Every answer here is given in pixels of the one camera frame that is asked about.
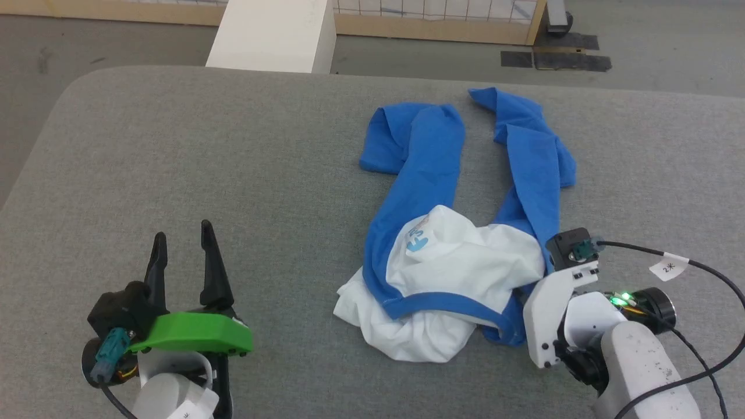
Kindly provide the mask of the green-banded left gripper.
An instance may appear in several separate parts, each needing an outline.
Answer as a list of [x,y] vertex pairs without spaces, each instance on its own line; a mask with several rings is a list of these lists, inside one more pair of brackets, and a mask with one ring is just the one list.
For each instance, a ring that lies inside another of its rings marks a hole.
[[[232,308],[234,296],[212,223],[201,222],[205,252],[200,304],[209,310]],[[166,308],[165,233],[152,244],[144,283],[149,302]],[[252,331],[232,310],[224,313],[175,312],[160,316],[144,342],[132,344],[137,356],[139,393],[135,418],[232,418],[229,358],[253,351]]]

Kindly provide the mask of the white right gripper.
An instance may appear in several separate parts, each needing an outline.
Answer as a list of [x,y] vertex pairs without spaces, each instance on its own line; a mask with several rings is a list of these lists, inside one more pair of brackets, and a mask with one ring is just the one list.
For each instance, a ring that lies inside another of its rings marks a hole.
[[577,287],[598,280],[598,262],[588,262],[553,272],[538,281],[528,297],[523,318],[527,349],[537,368],[550,368],[559,362],[554,348],[558,330],[569,301]]

